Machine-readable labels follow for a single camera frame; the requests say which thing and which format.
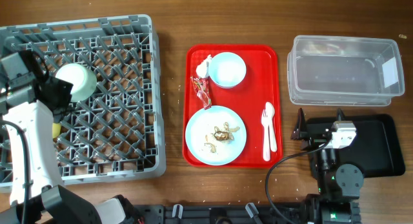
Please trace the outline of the light green bowl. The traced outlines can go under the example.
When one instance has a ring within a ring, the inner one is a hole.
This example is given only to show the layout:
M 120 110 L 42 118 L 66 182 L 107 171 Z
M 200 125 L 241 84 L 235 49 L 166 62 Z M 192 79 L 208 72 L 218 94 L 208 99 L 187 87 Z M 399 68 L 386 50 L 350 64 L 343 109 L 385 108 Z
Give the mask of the light green bowl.
M 62 66 L 55 77 L 73 84 L 71 102 L 84 101 L 95 91 L 97 78 L 93 71 L 83 65 L 70 63 Z

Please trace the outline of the yellow plastic cup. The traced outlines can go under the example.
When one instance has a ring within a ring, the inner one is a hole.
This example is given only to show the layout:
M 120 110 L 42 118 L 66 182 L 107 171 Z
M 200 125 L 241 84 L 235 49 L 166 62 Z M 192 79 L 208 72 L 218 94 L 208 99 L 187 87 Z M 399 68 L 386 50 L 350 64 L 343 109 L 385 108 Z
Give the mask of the yellow plastic cup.
M 61 124 L 52 123 L 52 137 L 57 138 L 61 133 Z

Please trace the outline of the light blue bowl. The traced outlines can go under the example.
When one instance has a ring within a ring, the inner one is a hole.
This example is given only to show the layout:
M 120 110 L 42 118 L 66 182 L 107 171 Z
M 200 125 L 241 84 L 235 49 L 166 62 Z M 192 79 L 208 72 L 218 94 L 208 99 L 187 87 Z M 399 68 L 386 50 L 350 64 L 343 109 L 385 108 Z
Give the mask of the light blue bowl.
M 247 66 L 244 60 L 232 52 L 215 55 L 208 66 L 210 79 L 221 88 L 233 88 L 244 80 Z

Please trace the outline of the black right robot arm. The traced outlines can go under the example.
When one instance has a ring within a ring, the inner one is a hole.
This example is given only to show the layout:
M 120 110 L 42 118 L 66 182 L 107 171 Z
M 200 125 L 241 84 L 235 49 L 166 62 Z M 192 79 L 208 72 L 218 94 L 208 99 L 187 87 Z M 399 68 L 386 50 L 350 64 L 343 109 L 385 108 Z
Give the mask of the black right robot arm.
M 304 153 L 313 157 L 318 194 L 309 194 L 299 211 L 300 223 L 361 223 L 359 199 L 364 175 L 359 167 L 339 162 L 339 150 L 347 148 L 355 140 L 356 127 L 345 120 L 342 110 L 330 128 L 311 132 L 307 128 L 302 108 L 297 112 L 297 122 L 292 140 L 301 141 Z

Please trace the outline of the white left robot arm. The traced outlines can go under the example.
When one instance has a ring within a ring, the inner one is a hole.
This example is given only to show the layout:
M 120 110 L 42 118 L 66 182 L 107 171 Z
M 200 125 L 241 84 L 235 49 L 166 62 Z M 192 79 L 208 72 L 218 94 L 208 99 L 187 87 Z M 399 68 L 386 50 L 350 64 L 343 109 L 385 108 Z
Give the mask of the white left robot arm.
M 144 223 L 122 195 L 95 206 L 63 185 L 52 142 L 52 125 L 68 112 L 73 85 L 46 71 L 32 51 L 1 59 L 1 125 L 12 154 L 10 208 L 1 223 L 35 223 L 43 212 L 51 223 Z

